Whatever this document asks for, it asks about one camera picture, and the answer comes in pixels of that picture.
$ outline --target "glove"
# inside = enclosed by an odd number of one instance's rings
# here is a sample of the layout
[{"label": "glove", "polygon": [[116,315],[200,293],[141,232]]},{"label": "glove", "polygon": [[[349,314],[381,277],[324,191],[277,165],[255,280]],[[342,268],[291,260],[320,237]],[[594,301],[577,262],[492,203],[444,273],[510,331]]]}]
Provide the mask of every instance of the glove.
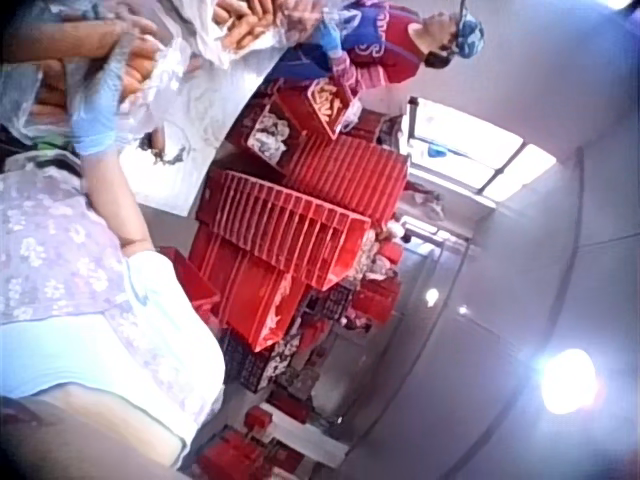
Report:
[{"label": "glove", "polygon": [[116,141],[120,93],[134,40],[133,31],[124,32],[96,75],[87,76],[89,60],[65,63],[72,141],[80,155],[105,151]]},{"label": "glove", "polygon": [[342,51],[342,42],[340,40],[338,27],[324,20],[315,28],[309,38],[309,42],[321,45],[327,54],[335,54]]}]

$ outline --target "blue latex glove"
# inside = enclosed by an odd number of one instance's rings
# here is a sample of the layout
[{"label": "blue latex glove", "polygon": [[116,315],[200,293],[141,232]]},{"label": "blue latex glove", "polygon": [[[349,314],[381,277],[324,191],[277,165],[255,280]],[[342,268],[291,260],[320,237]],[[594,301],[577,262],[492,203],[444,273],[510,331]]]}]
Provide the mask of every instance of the blue latex glove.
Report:
[{"label": "blue latex glove", "polygon": [[336,54],[342,51],[342,42],[338,27],[324,20],[318,24],[311,34],[309,43],[321,45],[327,54]]},{"label": "blue latex glove", "polygon": [[123,33],[96,75],[87,76],[88,60],[65,63],[72,140],[80,155],[103,152],[115,144],[122,81],[134,40],[134,32]]}]

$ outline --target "cap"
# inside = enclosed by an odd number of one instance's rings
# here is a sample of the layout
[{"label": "cap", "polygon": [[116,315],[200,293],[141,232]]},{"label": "cap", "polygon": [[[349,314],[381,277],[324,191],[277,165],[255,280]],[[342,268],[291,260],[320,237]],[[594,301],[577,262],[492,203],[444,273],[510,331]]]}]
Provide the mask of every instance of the cap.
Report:
[{"label": "cap", "polygon": [[484,47],[484,26],[476,20],[467,8],[467,0],[460,2],[460,23],[452,53],[461,58],[475,57]]}]

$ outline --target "woman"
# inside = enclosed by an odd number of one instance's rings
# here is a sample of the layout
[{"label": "woman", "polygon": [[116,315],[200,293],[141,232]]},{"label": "woman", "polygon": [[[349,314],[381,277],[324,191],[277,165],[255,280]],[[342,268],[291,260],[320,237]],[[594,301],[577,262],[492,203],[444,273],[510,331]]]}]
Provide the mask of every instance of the woman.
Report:
[{"label": "woman", "polygon": [[460,11],[425,19],[379,0],[356,0],[335,22],[323,19],[308,43],[287,50],[269,78],[315,80],[331,74],[356,96],[402,83],[420,66],[442,69],[455,56],[471,58],[484,46],[484,28],[462,0]]},{"label": "woman", "polygon": [[155,252],[118,160],[133,40],[124,33],[96,76],[81,60],[67,67],[90,206],[53,167],[0,176],[0,395],[37,397],[176,466],[219,399],[224,360]]}]

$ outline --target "window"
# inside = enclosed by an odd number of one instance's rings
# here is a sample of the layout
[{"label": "window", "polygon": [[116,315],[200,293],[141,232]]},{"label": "window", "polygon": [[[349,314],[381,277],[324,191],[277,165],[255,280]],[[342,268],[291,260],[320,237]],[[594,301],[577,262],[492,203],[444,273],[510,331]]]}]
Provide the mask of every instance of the window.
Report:
[{"label": "window", "polygon": [[490,206],[539,177],[555,158],[502,128],[424,99],[409,101],[402,126],[411,172],[436,177]]}]

